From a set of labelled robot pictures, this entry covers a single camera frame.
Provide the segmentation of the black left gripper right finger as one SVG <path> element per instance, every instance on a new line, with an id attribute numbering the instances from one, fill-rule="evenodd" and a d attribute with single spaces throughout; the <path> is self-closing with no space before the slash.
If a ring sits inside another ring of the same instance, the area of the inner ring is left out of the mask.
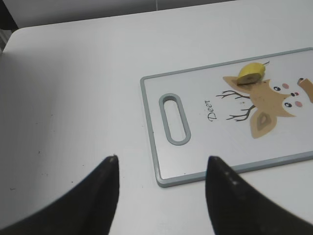
<path id="1" fill-rule="evenodd" d="M 269 200 L 220 157 L 208 159 L 205 197 L 216 235 L 311 235 L 313 226 Z"/>

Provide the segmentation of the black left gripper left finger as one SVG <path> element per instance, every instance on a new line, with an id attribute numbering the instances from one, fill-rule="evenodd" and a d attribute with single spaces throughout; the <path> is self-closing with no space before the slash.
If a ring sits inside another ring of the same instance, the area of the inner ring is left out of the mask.
<path id="1" fill-rule="evenodd" d="M 106 157 L 85 179 L 37 213 L 0 230 L 2 235 L 107 235 L 120 193 L 119 161 Z"/>

